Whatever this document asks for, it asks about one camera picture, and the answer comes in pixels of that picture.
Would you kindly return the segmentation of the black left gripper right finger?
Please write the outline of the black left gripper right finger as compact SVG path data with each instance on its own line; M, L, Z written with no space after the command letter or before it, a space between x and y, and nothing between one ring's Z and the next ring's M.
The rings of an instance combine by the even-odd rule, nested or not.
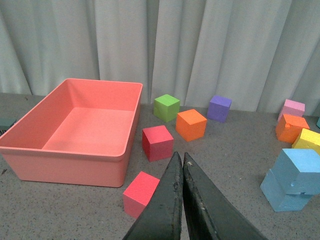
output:
M186 152L183 205L191 240L265 240Z

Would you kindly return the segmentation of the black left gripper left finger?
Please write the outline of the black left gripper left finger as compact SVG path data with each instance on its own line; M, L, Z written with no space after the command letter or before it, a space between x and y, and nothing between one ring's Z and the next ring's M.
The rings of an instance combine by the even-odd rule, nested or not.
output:
M182 231L184 174L174 152L148 205L124 236L125 240L179 240Z

